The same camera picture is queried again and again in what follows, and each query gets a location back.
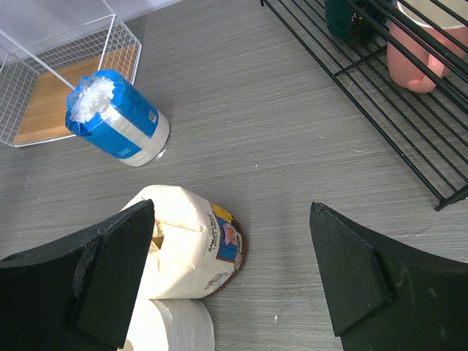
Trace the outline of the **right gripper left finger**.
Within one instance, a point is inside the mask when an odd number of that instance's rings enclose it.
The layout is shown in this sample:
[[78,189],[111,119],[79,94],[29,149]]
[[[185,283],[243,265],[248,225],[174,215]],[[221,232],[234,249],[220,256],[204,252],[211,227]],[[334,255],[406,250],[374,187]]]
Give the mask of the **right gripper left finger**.
[[125,344],[154,231],[143,200],[1,261],[3,350],[117,350]]

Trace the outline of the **blue paper roll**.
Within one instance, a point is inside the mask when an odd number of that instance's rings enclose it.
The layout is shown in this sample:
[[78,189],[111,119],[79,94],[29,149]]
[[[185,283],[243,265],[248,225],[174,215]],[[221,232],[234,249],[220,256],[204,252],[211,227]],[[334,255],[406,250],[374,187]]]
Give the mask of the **blue paper roll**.
[[170,135],[162,113],[111,69],[80,79],[67,97],[65,126],[131,167],[157,158]]

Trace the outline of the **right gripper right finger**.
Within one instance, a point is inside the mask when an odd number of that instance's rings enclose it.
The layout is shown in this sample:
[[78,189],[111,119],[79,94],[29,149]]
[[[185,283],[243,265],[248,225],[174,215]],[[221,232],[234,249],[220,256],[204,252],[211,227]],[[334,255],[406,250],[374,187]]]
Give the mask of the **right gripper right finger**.
[[309,227],[333,333],[345,350],[465,350],[467,264],[312,203]]

